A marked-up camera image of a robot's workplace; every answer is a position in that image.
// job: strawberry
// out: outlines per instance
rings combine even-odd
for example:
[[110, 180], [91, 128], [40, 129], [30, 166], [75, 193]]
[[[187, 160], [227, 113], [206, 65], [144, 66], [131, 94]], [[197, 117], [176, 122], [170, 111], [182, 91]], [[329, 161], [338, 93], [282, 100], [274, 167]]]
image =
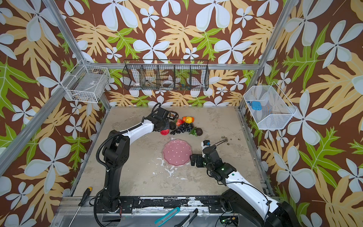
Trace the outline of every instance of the strawberry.
[[184, 123], [184, 121], [182, 120], [182, 119], [178, 119], [177, 121], [176, 121], [176, 126], [180, 126], [180, 125], [182, 125]]
[[169, 129], [165, 129], [165, 130], [161, 131], [160, 134], [162, 134], [162, 135], [169, 134]]

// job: wire mesh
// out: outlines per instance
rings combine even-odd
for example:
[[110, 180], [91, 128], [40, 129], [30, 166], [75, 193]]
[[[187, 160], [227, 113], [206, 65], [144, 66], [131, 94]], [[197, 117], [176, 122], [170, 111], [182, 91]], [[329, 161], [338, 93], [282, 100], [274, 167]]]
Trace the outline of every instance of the wire mesh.
[[81, 65], [75, 70], [70, 83], [64, 87], [72, 101], [98, 103], [110, 79], [106, 67]]
[[[281, 95], [279, 95], [273, 86], [262, 85], [252, 86], [243, 95], [258, 129], [283, 129], [291, 120], [297, 109], [287, 106], [282, 99], [283, 94], [281, 91]], [[251, 103], [254, 101], [261, 103], [261, 110], [252, 109]]]
[[196, 60], [182, 64], [170, 60], [168, 64], [130, 61], [125, 60], [123, 69], [123, 82], [127, 90], [207, 90], [209, 87], [208, 61], [202, 64], [195, 64]]

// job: white wire basket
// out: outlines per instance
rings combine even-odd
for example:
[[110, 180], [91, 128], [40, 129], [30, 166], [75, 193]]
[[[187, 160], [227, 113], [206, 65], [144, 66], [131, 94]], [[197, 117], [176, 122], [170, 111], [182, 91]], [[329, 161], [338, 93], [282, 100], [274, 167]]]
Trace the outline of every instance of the white wire basket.
[[[252, 86], [244, 95], [248, 109], [260, 130], [284, 129], [297, 111], [285, 93], [281, 91], [279, 95], [275, 88], [270, 85]], [[282, 99], [282, 94], [290, 102], [288, 106]], [[253, 102], [260, 102], [261, 110], [252, 108]]]
[[81, 65], [75, 70], [72, 80], [64, 87], [72, 101], [98, 103], [110, 79], [106, 67]]

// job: black wire basket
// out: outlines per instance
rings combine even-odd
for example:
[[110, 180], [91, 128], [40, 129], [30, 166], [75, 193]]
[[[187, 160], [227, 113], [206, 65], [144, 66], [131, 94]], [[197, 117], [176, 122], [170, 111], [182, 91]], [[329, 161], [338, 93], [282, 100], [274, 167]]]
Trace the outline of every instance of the black wire basket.
[[168, 60], [150, 64], [125, 60], [123, 83], [127, 90], [207, 90], [209, 70], [207, 60]]

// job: pink plate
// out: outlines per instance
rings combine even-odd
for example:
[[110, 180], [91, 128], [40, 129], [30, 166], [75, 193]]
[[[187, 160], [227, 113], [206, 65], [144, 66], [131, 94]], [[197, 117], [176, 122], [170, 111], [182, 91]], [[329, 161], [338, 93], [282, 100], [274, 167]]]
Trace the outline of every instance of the pink plate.
[[190, 145], [184, 140], [175, 139], [167, 143], [163, 149], [166, 162], [173, 166], [181, 166], [189, 162], [192, 154]]

